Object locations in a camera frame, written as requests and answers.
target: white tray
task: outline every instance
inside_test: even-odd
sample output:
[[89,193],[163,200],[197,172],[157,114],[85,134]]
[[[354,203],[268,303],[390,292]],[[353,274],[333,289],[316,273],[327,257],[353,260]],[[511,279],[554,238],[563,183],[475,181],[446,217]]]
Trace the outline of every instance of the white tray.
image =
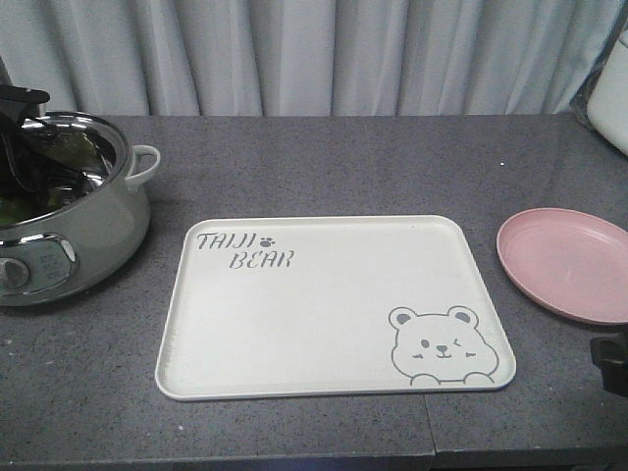
[[192,400],[491,390],[514,373],[462,230],[373,216],[192,227],[155,378]]

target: white curtain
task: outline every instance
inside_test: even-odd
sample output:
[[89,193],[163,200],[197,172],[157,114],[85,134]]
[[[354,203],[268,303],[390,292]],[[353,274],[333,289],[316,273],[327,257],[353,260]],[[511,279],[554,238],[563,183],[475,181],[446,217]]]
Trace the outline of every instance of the white curtain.
[[624,3],[1,0],[0,79],[97,115],[556,113]]

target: pot rim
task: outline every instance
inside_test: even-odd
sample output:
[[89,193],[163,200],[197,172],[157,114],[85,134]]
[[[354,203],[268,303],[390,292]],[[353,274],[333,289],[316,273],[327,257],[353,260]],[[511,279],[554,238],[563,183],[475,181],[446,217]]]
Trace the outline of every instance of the pot rim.
[[109,123],[108,121],[106,121],[106,120],[104,120],[102,118],[99,118],[97,116],[93,116],[93,115],[90,115],[88,113],[83,113],[83,112],[80,112],[80,111],[51,111],[51,112],[45,113],[39,119],[45,120],[48,117],[51,117],[51,118],[56,118],[56,117],[77,118],[79,124],[88,125],[89,122],[92,122],[92,123],[97,123],[100,126],[104,126],[104,127],[108,128],[108,129],[110,129],[111,131],[113,131],[114,134],[120,139],[122,145],[124,146],[124,155],[116,155],[116,164],[115,164],[113,170],[111,171],[111,173],[107,176],[107,178],[105,179],[105,181],[101,185],[96,187],[94,190],[90,191],[85,196],[82,196],[81,198],[79,198],[74,203],[69,204],[67,206],[63,206],[63,207],[61,207],[61,208],[59,208],[59,209],[57,209],[55,211],[51,211],[50,213],[45,213],[45,214],[42,214],[40,216],[36,216],[34,218],[25,219],[23,221],[18,221],[17,223],[0,225],[0,232],[8,231],[8,230],[19,228],[19,227],[23,227],[23,226],[26,226],[26,225],[29,225],[29,224],[32,224],[32,223],[35,223],[35,222],[38,223],[38,222],[41,222],[41,221],[45,221],[47,219],[56,217],[56,216],[58,216],[60,214],[64,214],[64,213],[67,213],[69,211],[73,211],[73,210],[79,208],[80,206],[82,206],[84,204],[87,204],[94,197],[94,195],[97,196],[98,193],[101,190],[103,190],[106,186],[109,186],[109,184],[111,184],[111,182],[118,176],[118,174],[122,171],[122,169],[125,167],[125,165],[129,161],[131,147],[129,146],[127,138],[122,133],[122,131],[120,131],[120,129],[117,126],[113,125],[112,123]]

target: plate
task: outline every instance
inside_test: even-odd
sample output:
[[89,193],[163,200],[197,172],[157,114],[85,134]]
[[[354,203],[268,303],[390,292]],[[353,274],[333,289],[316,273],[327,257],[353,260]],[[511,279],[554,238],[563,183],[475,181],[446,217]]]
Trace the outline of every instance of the plate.
[[494,390],[514,373],[452,220],[353,216],[193,226],[155,379],[196,400]]
[[508,277],[550,311],[590,324],[628,323],[628,233],[570,209],[510,217],[497,234]]

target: bear illustration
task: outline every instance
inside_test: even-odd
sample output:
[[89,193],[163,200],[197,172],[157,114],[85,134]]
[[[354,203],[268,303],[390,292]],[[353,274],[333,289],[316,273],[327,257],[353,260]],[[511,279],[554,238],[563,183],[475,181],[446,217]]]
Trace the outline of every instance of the bear illustration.
[[412,386],[494,383],[499,358],[478,331],[478,315],[453,306],[446,314],[417,314],[397,307],[389,316],[396,329],[392,364]]

